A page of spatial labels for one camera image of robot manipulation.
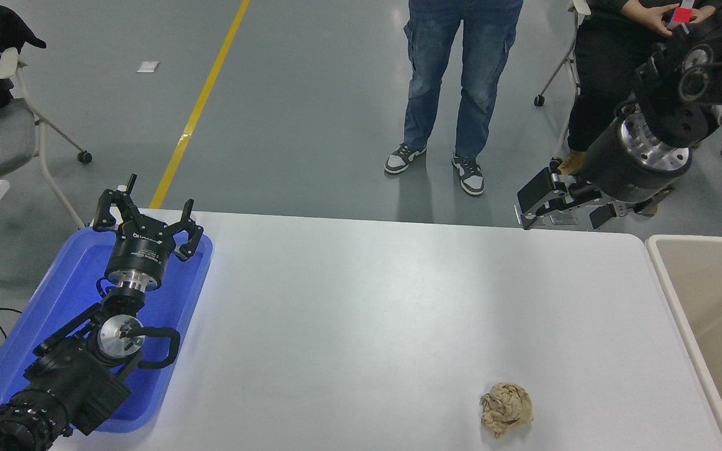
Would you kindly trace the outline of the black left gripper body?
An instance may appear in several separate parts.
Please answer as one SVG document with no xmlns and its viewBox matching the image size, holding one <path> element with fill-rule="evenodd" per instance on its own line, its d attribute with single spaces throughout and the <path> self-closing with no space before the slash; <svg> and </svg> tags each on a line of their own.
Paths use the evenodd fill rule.
<svg viewBox="0 0 722 451">
<path fill-rule="evenodd" d="M 118 282 L 130 271 L 141 273 L 151 282 L 163 281 L 169 255 L 173 251 L 173 237 L 169 233 L 145 236 L 134 229 L 114 231 L 117 240 L 104 271 L 111 282 Z"/>
</svg>

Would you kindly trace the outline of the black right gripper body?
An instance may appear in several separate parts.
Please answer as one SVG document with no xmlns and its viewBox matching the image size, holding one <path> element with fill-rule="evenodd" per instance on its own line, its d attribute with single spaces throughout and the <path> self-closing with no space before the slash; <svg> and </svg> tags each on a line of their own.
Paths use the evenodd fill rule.
<svg viewBox="0 0 722 451">
<path fill-rule="evenodd" d="M 691 149 L 653 134 L 644 118 L 617 118 L 585 152 L 578 176 L 619 202 L 638 204 L 658 194 L 691 166 Z"/>
</svg>

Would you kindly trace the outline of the person's right hand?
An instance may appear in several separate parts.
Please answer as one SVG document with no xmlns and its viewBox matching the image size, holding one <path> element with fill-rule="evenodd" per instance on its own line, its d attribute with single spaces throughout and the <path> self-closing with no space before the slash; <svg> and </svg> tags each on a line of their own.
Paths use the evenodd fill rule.
<svg viewBox="0 0 722 451">
<path fill-rule="evenodd" d="M 678 3 L 674 3 L 646 8 L 640 1 L 627 1 L 620 8 L 620 14 L 631 22 L 642 25 L 662 37 L 669 38 L 672 32 L 664 23 L 664 15 L 674 11 L 678 6 Z"/>
</svg>

